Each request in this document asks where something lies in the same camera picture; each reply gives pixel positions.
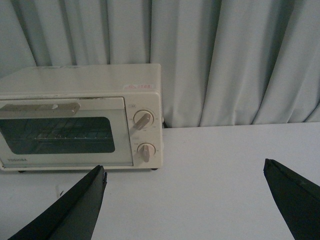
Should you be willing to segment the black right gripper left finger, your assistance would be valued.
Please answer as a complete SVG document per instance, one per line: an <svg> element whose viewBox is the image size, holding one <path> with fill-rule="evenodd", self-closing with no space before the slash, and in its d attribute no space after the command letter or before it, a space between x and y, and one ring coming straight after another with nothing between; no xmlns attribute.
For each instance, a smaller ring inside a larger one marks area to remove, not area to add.
<svg viewBox="0 0 320 240"><path fill-rule="evenodd" d="M98 165L11 240L90 240L107 186Z"/></svg>

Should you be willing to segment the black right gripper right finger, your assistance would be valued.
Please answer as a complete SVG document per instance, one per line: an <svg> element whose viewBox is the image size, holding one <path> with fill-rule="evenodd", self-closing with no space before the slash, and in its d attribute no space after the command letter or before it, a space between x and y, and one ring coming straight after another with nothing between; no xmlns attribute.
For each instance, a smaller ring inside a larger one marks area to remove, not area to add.
<svg viewBox="0 0 320 240"><path fill-rule="evenodd" d="M318 240L320 187L273 159L265 159L263 173L293 238Z"/></svg>

